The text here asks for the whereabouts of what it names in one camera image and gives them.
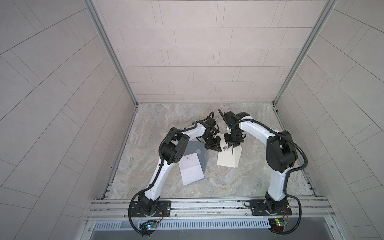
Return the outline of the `cream envelope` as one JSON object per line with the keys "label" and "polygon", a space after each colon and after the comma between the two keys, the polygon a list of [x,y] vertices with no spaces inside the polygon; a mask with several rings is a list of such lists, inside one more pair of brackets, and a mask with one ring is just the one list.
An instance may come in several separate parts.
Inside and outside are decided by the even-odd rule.
{"label": "cream envelope", "polygon": [[228,147],[224,139],[220,141],[221,152],[218,153],[217,165],[237,168],[240,162],[242,147]]}

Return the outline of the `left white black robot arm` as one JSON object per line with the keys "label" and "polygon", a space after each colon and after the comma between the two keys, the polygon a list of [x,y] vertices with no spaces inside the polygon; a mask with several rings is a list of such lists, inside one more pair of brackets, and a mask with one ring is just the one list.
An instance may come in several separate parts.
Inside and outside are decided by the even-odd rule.
{"label": "left white black robot arm", "polygon": [[133,197],[138,199],[140,209],[146,215],[152,215],[156,211],[165,180],[172,167],[184,156],[189,141],[203,139],[207,150],[221,152],[221,138],[218,133],[219,127],[213,112],[205,119],[193,122],[188,128],[171,128],[169,130],[167,136],[160,143],[159,161],[151,182],[147,188],[139,191]]}

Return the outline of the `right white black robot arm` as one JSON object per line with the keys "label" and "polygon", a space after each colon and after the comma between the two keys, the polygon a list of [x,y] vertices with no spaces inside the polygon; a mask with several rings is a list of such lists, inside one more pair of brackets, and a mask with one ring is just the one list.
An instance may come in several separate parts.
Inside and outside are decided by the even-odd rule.
{"label": "right white black robot arm", "polygon": [[287,131],[277,132],[245,112],[234,114],[219,110],[219,113],[227,125],[228,132],[224,134],[224,139],[229,149],[234,150],[244,142],[243,132],[265,144],[266,161],[272,171],[264,205],[270,214],[275,213],[287,201],[288,172],[298,158],[291,134]]}

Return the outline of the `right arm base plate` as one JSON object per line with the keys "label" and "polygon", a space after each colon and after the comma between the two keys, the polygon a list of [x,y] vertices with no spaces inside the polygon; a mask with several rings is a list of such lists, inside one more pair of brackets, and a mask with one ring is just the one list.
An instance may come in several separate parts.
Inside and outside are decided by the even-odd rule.
{"label": "right arm base plate", "polygon": [[253,216],[282,216],[292,215],[292,210],[287,198],[280,201],[268,200],[249,200],[249,207]]}

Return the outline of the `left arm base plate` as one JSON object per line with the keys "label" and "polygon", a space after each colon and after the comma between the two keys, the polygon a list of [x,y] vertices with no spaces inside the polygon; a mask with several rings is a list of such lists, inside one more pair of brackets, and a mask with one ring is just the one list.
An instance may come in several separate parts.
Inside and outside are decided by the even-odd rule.
{"label": "left arm base plate", "polygon": [[171,201],[155,201],[153,203],[142,203],[134,201],[128,208],[129,214],[133,218],[141,217],[169,217],[171,211]]}

